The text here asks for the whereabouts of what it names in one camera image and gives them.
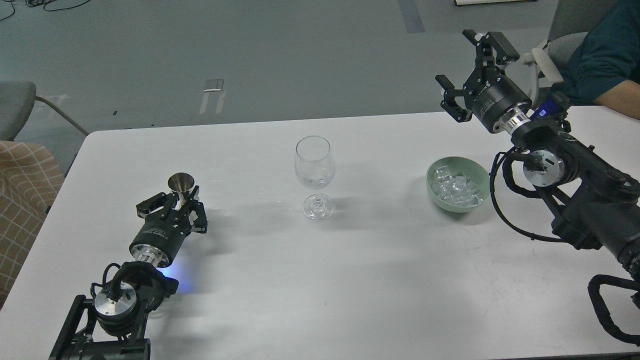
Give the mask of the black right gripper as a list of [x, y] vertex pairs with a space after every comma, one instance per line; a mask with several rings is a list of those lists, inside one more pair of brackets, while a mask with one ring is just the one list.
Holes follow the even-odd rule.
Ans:
[[[455, 89], [444, 74], [435, 76], [443, 90], [440, 106], [457, 123], [474, 115], [490, 133], [501, 132], [498, 123], [507, 112], [517, 107], [526, 113], [532, 107], [531, 98], [506, 76], [507, 66], [521, 55], [503, 32], [464, 29], [462, 35], [475, 46], [475, 66], [462, 89]], [[458, 97], [464, 97], [466, 108], [457, 103]]]

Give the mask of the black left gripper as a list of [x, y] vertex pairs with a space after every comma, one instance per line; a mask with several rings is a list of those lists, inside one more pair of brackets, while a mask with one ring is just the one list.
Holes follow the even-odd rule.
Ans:
[[179, 210], [173, 209], [174, 193], [160, 192], [135, 206], [137, 216], [144, 219], [140, 231], [129, 246], [136, 261], [167, 268], [173, 264], [186, 237], [192, 233], [206, 234], [208, 219], [199, 199], [200, 187], [187, 192]]

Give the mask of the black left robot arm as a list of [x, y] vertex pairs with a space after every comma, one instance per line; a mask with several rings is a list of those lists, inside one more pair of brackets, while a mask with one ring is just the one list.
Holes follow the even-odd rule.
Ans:
[[199, 186], [172, 185], [136, 206], [144, 223], [129, 246], [133, 260], [105, 267], [90, 296], [74, 298], [55, 340], [51, 360], [148, 360], [147, 320], [179, 281], [162, 269], [171, 266], [187, 236], [204, 234], [208, 219]]

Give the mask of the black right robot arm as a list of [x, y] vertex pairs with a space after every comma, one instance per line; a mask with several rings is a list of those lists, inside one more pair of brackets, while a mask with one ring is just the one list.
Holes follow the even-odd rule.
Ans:
[[[462, 35], [475, 48], [474, 69], [461, 89], [443, 74], [435, 77], [443, 89], [440, 105], [458, 123], [477, 117], [490, 133], [506, 132], [512, 148], [496, 154], [489, 172], [489, 195], [500, 219], [531, 240], [567, 243], [575, 249], [606, 248], [630, 279], [595, 275], [587, 286], [592, 307], [611, 337], [638, 346], [638, 335], [617, 326], [601, 296], [601, 286], [634, 291], [639, 304], [640, 210], [639, 182], [604, 161], [571, 133], [569, 98], [553, 93], [533, 108], [532, 99], [506, 75], [506, 66], [520, 59], [502, 32]], [[552, 236], [513, 225], [495, 195], [498, 171], [507, 187], [525, 198], [541, 199], [553, 214]]]

